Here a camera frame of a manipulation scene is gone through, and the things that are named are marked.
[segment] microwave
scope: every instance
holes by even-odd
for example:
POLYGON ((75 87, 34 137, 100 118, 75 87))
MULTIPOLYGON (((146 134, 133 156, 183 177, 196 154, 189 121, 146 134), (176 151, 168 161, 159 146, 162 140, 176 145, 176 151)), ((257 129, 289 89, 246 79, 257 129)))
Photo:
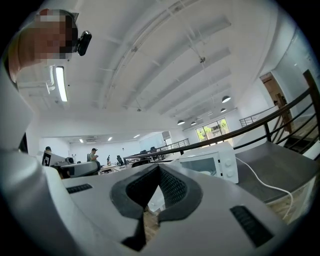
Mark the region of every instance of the microwave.
POLYGON ((234 148, 227 141, 186 151, 170 165, 191 169, 233 183, 239 182, 234 148))

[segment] white ceiling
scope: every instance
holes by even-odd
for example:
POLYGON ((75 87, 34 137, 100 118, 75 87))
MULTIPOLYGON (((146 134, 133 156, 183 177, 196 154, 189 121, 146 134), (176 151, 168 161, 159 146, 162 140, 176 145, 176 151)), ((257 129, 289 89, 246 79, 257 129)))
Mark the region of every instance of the white ceiling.
POLYGON ((78 12, 79 34, 89 30, 92 40, 85 56, 59 60, 67 103, 58 88, 48 94, 44 83, 30 82, 41 81, 39 67, 21 72, 20 91, 41 112, 141 108, 175 120, 237 106, 264 64, 278 15, 264 0, 69 0, 43 7, 78 12), (231 100, 222 104, 225 95, 231 100))

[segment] gray countertop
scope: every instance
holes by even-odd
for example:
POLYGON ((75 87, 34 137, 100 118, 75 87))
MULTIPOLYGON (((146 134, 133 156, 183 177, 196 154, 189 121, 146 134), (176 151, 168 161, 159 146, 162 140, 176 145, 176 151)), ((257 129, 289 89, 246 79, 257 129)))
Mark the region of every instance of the gray countertop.
MULTIPOLYGON (((293 192, 310 181, 319 171, 319 165, 299 153, 266 142, 235 156, 246 162, 264 183, 293 192)), ((238 185, 265 203, 285 195, 276 189, 263 186, 252 171, 239 160, 238 185)))

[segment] black vent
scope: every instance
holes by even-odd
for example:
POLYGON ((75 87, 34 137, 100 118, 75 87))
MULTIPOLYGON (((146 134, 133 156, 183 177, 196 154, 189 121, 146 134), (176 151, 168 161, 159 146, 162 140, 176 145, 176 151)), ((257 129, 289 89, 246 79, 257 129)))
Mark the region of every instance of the black vent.
POLYGON ((254 243, 255 247, 263 245, 273 237, 245 206, 235 206, 231 208, 230 211, 254 243))
POLYGON ((92 189, 92 186, 89 184, 83 184, 83 185, 79 185, 79 186, 72 186, 72 187, 66 188, 66 190, 68 191, 69 194, 77 193, 77 192, 88 190, 88 189, 92 189))

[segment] ceiling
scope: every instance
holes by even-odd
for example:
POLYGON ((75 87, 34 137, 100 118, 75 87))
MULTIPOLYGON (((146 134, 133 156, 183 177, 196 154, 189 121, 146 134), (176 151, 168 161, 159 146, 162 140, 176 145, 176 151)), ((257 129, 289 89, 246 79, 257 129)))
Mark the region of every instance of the ceiling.
POLYGON ((61 137, 64 141, 68 143, 81 143, 82 139, 84 144, 95 144, 95 143, 117 143, 117 142, 128 142, 128 141, 138 141, 143 136, 148 133, 141 133, 137 138, 134 138, 137 133, 117 133, 117 134, 103 134, 103 135, 87 135, 87 136, 71 136, 71 137, 61 137))
MULTIPOLYGON (((79 34, 89 30, 92 40, 84 56, 48 63, 64 66, 68 102, 57 86, 48 93, 44 64, 21 72, 20 92, 40 112, 141 109, 175 120, 237 107, 264 64, 278 13, 263 0, 69 0, 43 7, 79 13, 79 34), (225 95, 231 100, 222 103, 225 95)), ((56 85, 54 69, 53 79, 56 85)))

